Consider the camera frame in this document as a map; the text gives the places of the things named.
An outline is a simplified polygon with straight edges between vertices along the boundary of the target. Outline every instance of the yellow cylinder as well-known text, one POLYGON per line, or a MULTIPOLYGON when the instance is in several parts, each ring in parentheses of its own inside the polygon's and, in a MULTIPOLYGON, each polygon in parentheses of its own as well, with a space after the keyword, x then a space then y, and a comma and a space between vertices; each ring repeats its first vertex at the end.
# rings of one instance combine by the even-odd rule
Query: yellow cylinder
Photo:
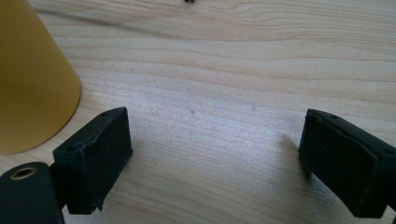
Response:
POLYGON ((28 1, 0 1, 0 154, 51 138, 79 96, 78 77, 28 1))

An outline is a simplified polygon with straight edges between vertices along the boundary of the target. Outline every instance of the light wooden surface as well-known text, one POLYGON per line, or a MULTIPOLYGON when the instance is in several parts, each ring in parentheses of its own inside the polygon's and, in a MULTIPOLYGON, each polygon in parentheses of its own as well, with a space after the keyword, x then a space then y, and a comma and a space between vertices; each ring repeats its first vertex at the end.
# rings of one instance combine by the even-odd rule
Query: light wooden surface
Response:
POLYGON ((51 151, 129 110, 134 155, 104 211, 67 223, 391 223, 354 218, 298 146, 307 108, 396 146, 394 0, 32 0, 82 84, 51 151))

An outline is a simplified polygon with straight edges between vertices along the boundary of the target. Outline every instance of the hole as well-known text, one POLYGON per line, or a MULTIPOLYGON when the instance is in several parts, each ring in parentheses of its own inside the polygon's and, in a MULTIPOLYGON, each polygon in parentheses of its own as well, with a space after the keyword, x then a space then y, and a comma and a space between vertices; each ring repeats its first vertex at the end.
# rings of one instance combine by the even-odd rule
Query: hole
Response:
POLYGON ((394 151, 392 151, 390 149, 384 149, 384 152, 385 152, 385 154, 388 154, 388 155, 393 155, 394 154, 394 151))
POLYGON ((33 175, 36 170, 37 169, 35 167, 21 168, 20 170, 14 172, 14 174, 12 174, 11 179, 12 180, 22 180, 26 177, 33 175))

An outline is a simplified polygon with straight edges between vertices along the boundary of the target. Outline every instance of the wood grain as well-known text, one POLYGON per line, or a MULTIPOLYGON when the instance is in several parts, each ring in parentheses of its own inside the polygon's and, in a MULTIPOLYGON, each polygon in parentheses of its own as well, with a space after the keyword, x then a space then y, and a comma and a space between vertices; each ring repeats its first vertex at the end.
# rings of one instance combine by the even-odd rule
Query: wood grain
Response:
POLYGON ((67 223, 391 223, 354 218, 298 146, 307 108, 396 146, 392 0, 32 0, 82 84, 51 151, 127 106, 134 155, 103 212, 67 223))

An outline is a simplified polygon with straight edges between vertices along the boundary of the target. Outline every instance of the metal grommet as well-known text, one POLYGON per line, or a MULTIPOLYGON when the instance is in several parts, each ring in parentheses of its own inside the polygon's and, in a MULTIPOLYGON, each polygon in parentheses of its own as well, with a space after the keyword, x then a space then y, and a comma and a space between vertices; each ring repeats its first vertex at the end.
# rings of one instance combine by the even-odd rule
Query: metal grommet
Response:
POLYGON ((12 180, 22 180, 24 178, 27 178, 31 175, 33 175, 35 172, 37 171, 37 168, 35 168, 34 166, 28 166, 28 167, 23 167, 17 171, 15 171, 12 175, 11 175, 11 179, 12 180))

